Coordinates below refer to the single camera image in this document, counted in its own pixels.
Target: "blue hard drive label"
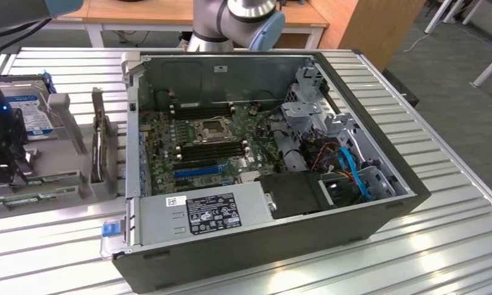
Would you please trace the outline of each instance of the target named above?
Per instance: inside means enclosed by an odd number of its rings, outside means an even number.
[[[242,226],[233,193],[187,200],[190,231],[194,235]]]
[[[23,110],[28,136],[47,135],[54,132],[54,126],[47,115],[47,107],[35,95],[7,97],[11,107]]]

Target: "red cable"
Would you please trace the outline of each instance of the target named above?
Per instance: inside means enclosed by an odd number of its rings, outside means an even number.
[[[355,181],[355,178],[354,178],[354,175],[353,174],[350,174],[350,172],[345,172],[346,174],[349,174],[349,176],[351,177],[351,179],[353,179],[353,181],[354,181],[354,183],[358,185],[358,182]]]
[[[329,143],[326,143],[323,145],[323,147],[319,150],[318,158],[315,159],[315,162],[314,162],[314,165],[313,165],[313,171],[315,170],[315,167],[318,166],[318,161],[321,159],[321,155],[322,155],[322,153],[323,153],[323,151],[325,151],[325,149],[326,149],[326,147],[327,147],[329,144],[335,144],[337,146],[341,146],[341,144],[337,143],[335,141],[330,141]]]

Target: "gray floor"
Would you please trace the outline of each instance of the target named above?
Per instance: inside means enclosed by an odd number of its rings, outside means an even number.
[[[411,52],[403,52],[425,36],[430,19],[423,14],[410,29],[390,70],[419,97],[418,111],[492,188],[492,76],[482,88],[470,85],[492,61],[492,44],[474,38],[470,34],[477,34],[470,28],[442,24]],[[119,43],[114,32],[103,34],[108,47],[128,46]],[[144,38],[144,32],[128,36],[136,43]],[[142,47],[176,44],[178,33],[152,32]],[[43,30],[20,45],[88,47],[90,41],[83,31]]]

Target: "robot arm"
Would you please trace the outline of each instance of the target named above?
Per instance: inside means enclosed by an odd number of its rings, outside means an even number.
[[[0,0],[0,30],[78,11],[84,0]]]
[[[285,28],[277,0],[196,0],[188,51],[233,51],[234,42],[251,51],[270,50]]]

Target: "table leg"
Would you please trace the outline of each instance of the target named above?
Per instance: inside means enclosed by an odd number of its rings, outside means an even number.
[[[104,48],[104,40],[102,37],[102,30],[103,30],[102,24],[87,23],[86,30],[88,31],[88,34],[90,34],[91,47]]]
[[[492,63],[490,64],[487,69],[485,69],[482,75],[479,75],[477,80],[473,82],[473,85],[477,86],[477,87],[482,86],[485,80],[487,80],[487,78],[491,76],[491,74],[492,74]]]
[[[447,13],[447,16],[445,17],[443,19],[443,22],[445,23],[450,23],[455,14],[458,13],[458,9],[462,8],[462,4],[463,4],[463,0],[458,0],[457,3],[454,4],[453,8],[451,8],[451,11]]]
[[[313,29],[313,34],[309,35],[309,40],[306,42],[306,49],[318,49],[325,30],[325,28]]]
[[[477,5],[474,6],[473,10],[469,12],[469,15],[466,17],[466,19],[463,20],[463,24],[467,25],[470,23],[470,19],[473,18],[474,14],[478,11],[479,5],[482,5],[485,0],[479,0]]]
[[[445,0],[445,2],[442,3],[442,7],[438,9],[437,15],[433,17],[433,20],[430,21],[430,24],[426,28],[426,33],[430,34],[433,33],[434,29],[437,28],[437,25],[441,21],[442,15],[445,13],[445,11],[449,8],[449,5],[451,5],[453,0]]]

